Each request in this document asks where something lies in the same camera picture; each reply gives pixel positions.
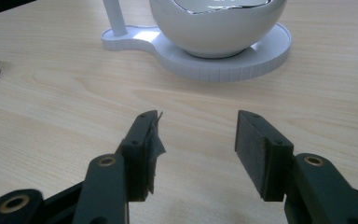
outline wood grain surface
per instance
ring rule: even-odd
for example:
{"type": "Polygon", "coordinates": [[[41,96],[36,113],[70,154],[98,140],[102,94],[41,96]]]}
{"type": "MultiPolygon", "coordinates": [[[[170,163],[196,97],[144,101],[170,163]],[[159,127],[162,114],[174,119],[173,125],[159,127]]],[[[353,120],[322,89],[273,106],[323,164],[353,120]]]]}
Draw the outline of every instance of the wood grain surface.
{"type": "MultiPolygon", "coordinates": [[[[155,25],[148,1],[120,1],[127,24],[155,25]]],[[[260,114],[326,157],[358,189],[358,1],[290,0],[286,63],[235,83],[172,74],[150,54],[103,49],[103,1],[39,0],[0,13],[0,196],[45,198],[116,151],[135,117],[163,111],[155,194],[131,223],[287,223],[234,152],[238,110],[260,114]]]]}

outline white post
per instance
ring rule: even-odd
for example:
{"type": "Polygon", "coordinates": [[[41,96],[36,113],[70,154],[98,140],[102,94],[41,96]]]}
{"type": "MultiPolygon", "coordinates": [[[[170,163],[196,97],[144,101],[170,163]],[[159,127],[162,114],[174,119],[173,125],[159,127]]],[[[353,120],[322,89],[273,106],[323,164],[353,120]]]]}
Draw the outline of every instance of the white post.
{"type": "Polygon", "coordinates": [[[103,0],[106,9],[107,17],[114,36],[123,36],[127,34],[126,24],[124,23],[123,14],[118,0],[103,0]]]}

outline wooden table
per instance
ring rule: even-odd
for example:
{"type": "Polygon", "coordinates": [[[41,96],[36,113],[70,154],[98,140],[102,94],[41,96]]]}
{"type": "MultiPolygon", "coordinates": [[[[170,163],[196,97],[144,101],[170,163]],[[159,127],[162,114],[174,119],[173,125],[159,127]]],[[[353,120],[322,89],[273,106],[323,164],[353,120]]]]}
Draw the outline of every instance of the wooden table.
{"type": "MultiPolygon", "coordinates": [[[[121,1],[127,24],[155,25],[148,1],[121,1]]],[[[103,49],[103,1],[39,0],[0,13],[0,196],[45,198],[116,151],[135,117],[157,109],[167,153],[155,194],[131,203],[131,223],[287,223],[264,203],[234,152],[238,110],[260,114],[326,157],[358,189],[358,1],[291,0],[286,63],[262,77],[205,83],[150,54],[103,49]]]]}

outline glossy ceramic bowl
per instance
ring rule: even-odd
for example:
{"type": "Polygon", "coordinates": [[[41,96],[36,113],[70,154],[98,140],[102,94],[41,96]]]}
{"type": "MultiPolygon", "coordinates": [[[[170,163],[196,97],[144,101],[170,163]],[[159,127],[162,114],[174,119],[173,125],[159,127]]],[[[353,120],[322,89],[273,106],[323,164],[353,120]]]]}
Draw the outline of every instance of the glossy ceramic bowl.
{"type": "Polygon", "coordinates": [[[174,45],[201,58],[235,55],[261,39],[286,0],[150,0],[153,17],[174,45]]]}

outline white 3d printed stand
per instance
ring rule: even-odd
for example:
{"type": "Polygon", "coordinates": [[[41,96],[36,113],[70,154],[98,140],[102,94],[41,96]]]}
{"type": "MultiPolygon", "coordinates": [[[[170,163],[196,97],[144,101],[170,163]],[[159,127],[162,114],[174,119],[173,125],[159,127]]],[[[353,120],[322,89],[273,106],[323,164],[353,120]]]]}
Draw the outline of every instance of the white 3d printed stand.
{"type": "Polygon", "coordinates": [[[157,26],[126,26],[118,0],[103,2],[112,25],[102,34],[105,49],[146,51],[165,69],[201,81],[230,82],[265,75],[284,63],[292,43],[289,31],[277,23],[262,39],[237,55],[198,58],[176,47],[157,26]]]}

